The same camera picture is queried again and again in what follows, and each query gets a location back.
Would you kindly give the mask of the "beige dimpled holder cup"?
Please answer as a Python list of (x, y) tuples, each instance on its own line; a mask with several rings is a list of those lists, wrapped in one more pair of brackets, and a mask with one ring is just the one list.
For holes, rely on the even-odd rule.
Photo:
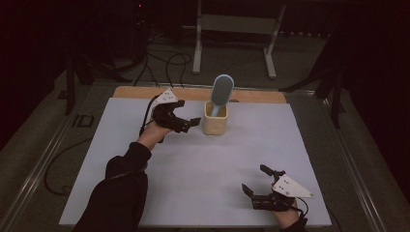
[(211, 115), (213, 105), (210, 101), (206, 101), (204, 105), (204, 116), (202, 122), (202, 131), (206, 135), (223, 135), (227, 128), (228, 110), (224, 105), (219, 109), (218, 114), (213, 117)]

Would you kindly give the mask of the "wooden table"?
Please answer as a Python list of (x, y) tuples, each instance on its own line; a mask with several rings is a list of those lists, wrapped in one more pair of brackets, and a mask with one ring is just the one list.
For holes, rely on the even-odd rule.
[[(151, 99), (165, 91), (164, 87), (120, 86), (114, 91), (114, 98)], [(186, 101), (208, 101), (211, 90), (205, 88), (172, 88), (174, 95)], [(283, 93), (255, 90), (234, 90), (231, 99), (235, 102), (286, 103)]]

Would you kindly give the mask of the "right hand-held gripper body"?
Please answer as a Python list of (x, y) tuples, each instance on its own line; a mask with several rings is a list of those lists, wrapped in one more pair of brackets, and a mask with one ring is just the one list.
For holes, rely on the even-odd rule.
[(311, 198), (313, 193), (292, 178), (284, 171), (275, 171), (272, 192), (268, 195), (255, 195), (250, 199), (254, 210), (286, 212), (297, 198)]

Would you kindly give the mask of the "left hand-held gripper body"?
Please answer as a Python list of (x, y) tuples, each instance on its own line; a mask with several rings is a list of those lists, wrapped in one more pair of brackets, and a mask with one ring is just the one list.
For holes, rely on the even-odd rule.
[(163, 128), (175, 132), (187, 132), (190, 128), (190, 121), (179, 118), (174, 113), (173, 105), (178, 100), (170, 88), (155, 97), (152, 119)]

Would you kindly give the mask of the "person's right hand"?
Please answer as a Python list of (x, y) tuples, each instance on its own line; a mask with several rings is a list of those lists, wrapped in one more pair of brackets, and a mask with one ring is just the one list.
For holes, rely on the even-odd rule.
[(292, 207), (286, 212), (273, 212), (273, 216), (278, 222), (280, 229), (285, 229), (299, 220), (299, 212), (297, 211), (297, 201), (294, 201)]

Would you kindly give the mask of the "person's left hand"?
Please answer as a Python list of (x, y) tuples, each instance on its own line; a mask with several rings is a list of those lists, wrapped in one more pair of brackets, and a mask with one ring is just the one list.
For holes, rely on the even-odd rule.
[(153, 121), (148, 124), (144, 132), (139, 135), (137, 142), (152, 151), (155, 146), (169, 133), (171, 133), (171, 129), (163, 128)]

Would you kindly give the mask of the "light blue hairbrush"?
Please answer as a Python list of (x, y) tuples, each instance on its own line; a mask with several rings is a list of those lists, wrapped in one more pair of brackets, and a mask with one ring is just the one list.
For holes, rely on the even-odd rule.
[(234, 88), (234, 80), (228, 74), (216, 77), (211, 92), (211, 103), (213, 104), (211, 116), (217, 117), (222, 106), (225, 106), (231, 97)]

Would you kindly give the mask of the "grey metal stand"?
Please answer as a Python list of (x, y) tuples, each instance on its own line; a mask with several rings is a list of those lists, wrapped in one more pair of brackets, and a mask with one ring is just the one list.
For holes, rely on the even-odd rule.
[(285, 14), (286, 6), (280, 4), (278, 13), (274, 18), (247, 17), (221, 14), (202, 13), (202, 1), (197, 0), (196, 10), (196, 40), (193, 54), (192, 72), (200, 74), (202, 58), (202, 39), (203, 31), (250, 33), (260, 35), (270, 35), (270, 43), (263, 48), (263, 56), (266, 63), (268, 77), (277, 77), (276, 68), (273, 61), (273, 50), (278, 38), (279, 29)]

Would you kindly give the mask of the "metal floor rail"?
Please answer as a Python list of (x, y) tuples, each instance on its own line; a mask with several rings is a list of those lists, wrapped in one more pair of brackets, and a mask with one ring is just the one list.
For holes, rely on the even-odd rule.
[(81, 87), (73, 112), (57, 91), (34, 110), (0, 151), (0, 232), (71, 232), (60, 217), (95, 128), (75, 128), (93, 89)]
[(326, 100), (311, 91), (286, 93), (331, 217), (330, 232), (387, 232), (365, 180)]

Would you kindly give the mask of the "white table sheet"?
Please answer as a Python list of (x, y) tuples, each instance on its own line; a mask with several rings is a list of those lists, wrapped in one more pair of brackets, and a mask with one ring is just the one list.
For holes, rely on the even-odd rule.
[[(149, 100), (109, 99), (75, 180), (61, 225), (81, 217), (107, 162), (124, 155), (138, 136)], [(277, 223), (254, 210), (242, 184), (269, 194), (273, 178), (259, 166), (284, 170), (312, 192), (306, 199), (308, 226), (331, 225), (293, 110), (288, 103), (228, 105), (223, 135), (205, 135), (202, 123), (188, 133), (171, 133), (153, 150), (146, 168), (148, 195), (140, 226), (265, 227)]]

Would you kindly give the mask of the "black stand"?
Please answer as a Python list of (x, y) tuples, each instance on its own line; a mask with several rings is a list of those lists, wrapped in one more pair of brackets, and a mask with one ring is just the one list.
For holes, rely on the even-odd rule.
[(329, 95), (332, 95), (331, 120), (336, 128), (339, 128), (338, 114), (340, 108), (343, 69), (349, 61), (349, 49), (346, 45), (347, 40), (345, 37), (338, 36), (336, 33), (331, 34), (315, 61), (308, 77), (288, 87), (278, 89), (280, 92), (291, 93), (319, 80), (320, 83), (314, 90), (314, 96), (318, 99), (325, 100)]
[[(91, 60), (85, 56), (79, 56), (85, 60), (86, 64), (89, 64), (92, 68), (96, 68), (98, 71), (106, 74), (110, 78), (118, 82), (129, 82), (128, 79), (120, 76), (119, 74), (111, 71), (109, 68), (104, 67), (103, 65)], [(66, 111), (65, 114), (69, 115), (75, 106), (75, 87), (74, 87), (74, 77), (75, 77), (75, 68), (74, 68), (74, 56), (67, 54), (66, 55), (66, 90), (62, 91), (59, 95), (59, 98), (66, 101)]]

